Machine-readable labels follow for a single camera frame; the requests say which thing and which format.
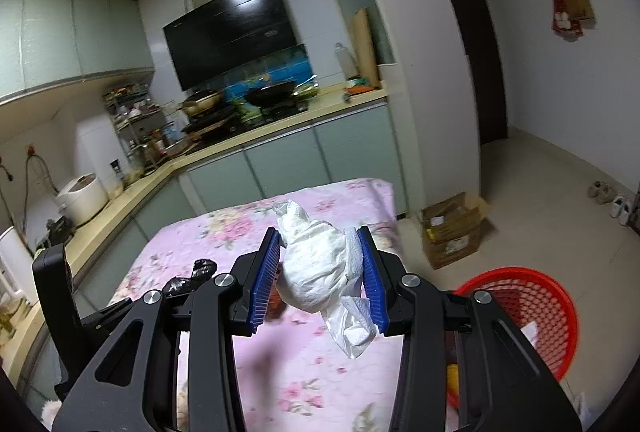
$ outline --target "beige floor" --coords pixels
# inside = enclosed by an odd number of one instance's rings
[[[640,352],[640,237],[608,206],[586,197],[593,173],[523,138],[482,147],[482,195],[494,229],[480,250],[433,270],[415,224],[400,221],[406,266],[441,289],[500,266],[539,269],[574,299],[578,349],[562,386],[585,393],[595,418],[626,379]]]

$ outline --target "metal bolt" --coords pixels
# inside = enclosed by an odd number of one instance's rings
[[[157,289],[152,289],[151,291],[147,291],[142,300],[145,301],[146,304],[155,304],[162,297],[162,293],[160,293]]]
[[[220,273],[220,275],[213,279],[213,282],[216,283],[216,286],[225,287],[232,285],[234,280],[234,276],[230,273]]]
[[[406,287],[416,287],[418,284],[420,284],[420,277],[409,273],[407,275],[402,276],[402,283]]]
[[[474,293],[474,298],[479,304],[489,304],[492,300],[491,293],[484,290],[476,291]]]

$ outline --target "floral tablecloth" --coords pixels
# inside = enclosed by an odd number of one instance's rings
[[[307,188],[225,208],[160,230],[124,278],[112,302],[161,289],[174,276],[188,277],[193,261],[212,259],[229,271],[239,255],[258,249],[264,232],[277,227],[271,206],[292,199],[311,217],[338,228],[370,228],[376,246],[401,256],[393,187],[378,179],[355,179]],[[402,338],[377,336],[350,360],[326,332],[319,314],[287,307],[252,338],[234,336],[238,384],[249,431],[388,430],[396,394]],[[186,380],[188,333],[180,340],[178,383]],[[451,413],[455,430],[455,414]]]

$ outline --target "open cardboard box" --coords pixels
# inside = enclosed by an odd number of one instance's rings
[[[465,192],[422,210],[422,249],[431,266],[438,269],[474,253],[490,210],[480,196]]]

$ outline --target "countertop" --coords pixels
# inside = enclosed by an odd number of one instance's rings
[[[151,194],[162,181],[166,180],[175,171],[189,167],[201,160],[228,151],[239,145],[264,138],[273,133],[278,133],[284,129],[312,122],[313,120],[338,113],[339,111],[386,97],[386,91],[383,88],[354,96],[350,102],[346,103],[342,100],[343,92],[342,85],[324,88],[317,97],[309,100],[309,109],[303,113],[269,123],[268,125],[263,125],[257,129],[221,141],[201,151],[194,152],[193,154],[172,159],[154,173],[136,181],[119,197],[108,203],[94,219],[79,228],[76,235],[65,247],[66,260],[69,263],[72,274],[76,275],[96,252],[100,244],[116,229],[118,224],[133,212],[136,206],[146,196]],[[18,382],[20,371],[27,358],[31,344],[33,344],[43,325],[44,316],[42,309],[40,303],[36,303],[27,316],[15,325],[16,331],[13,338],[0,349],[2,368],[14,385]]]

